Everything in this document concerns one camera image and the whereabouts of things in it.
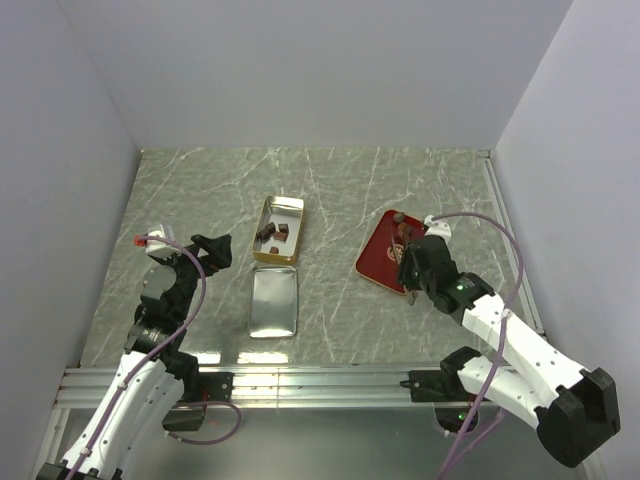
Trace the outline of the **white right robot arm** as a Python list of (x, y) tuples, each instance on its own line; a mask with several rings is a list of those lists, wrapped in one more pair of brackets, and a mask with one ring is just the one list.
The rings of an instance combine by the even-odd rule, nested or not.
[(425, 235), (404, 249), (398, 279), (500, 355), (493, 364), (463, 347), (441, 363), (440, 386), (452, 399), (486, 398), (535, 430), (544, 449), (575, 468), (620, 430), (616, 385), (546, 342), (507, 308), (478, 275), (461, 272), (446, 245)]

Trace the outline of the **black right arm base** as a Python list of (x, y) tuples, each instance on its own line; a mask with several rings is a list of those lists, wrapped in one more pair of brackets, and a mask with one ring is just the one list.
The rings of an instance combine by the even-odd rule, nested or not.
[(476, 399), (443, 370), (411, 370), (400, 386), (409, 390), (412, 403), (432, 404), (436, 424), (452, 434), (460, 431)]

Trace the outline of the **metal tweezers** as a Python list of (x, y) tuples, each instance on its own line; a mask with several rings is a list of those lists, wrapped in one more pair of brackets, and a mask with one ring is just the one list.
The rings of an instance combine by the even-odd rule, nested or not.
[(405, 242), (404, 242), (404, 237), (401, 234), (398, 234), (398, 233), (391, 234), (391, 251), (393, 253), (395, 262), (397, 264), (396, 281), (403, 289), (406, 302), (410, 306), (413, 306), (417, 299), (417, 292), (407, 287), (402, 277), (401, 265), (402, 265), (404, 251), (405, 251)]

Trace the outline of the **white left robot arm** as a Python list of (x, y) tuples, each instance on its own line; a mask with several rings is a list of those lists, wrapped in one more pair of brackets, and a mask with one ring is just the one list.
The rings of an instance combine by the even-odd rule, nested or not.
[(200, 428), (208, 408), (232, 405), (232, 374), (204, 374), (198, 359), (180, 349), (205, 300), (207, 278), (232, 264), (231, 241), (228, 234), (196, 234), (183, 247), (161, 230), (135, 238), (156, 264), (144, 276), (124, 353), (80, 437), (38, 478), (122, 479), (157, 429), (180, 440)]

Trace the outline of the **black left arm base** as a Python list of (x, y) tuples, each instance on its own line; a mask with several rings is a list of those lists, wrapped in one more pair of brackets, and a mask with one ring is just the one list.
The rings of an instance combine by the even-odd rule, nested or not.
[(231, 372), (200, 373), (197, 382), (191, 385), (164, 417), (162, 427), (169, 432), (196, 432), (203, 425), (207, 406), (186, 404), (206, 401), (229, 402), (234, 374)]

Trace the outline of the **dark chocolate piece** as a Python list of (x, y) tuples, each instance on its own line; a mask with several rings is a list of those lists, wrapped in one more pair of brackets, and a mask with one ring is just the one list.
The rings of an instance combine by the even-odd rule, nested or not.
[(270, 238), (270, 232), (266, 229), (262, 229), (256, 234), (256, 238), (260, 241), (266, 241)]

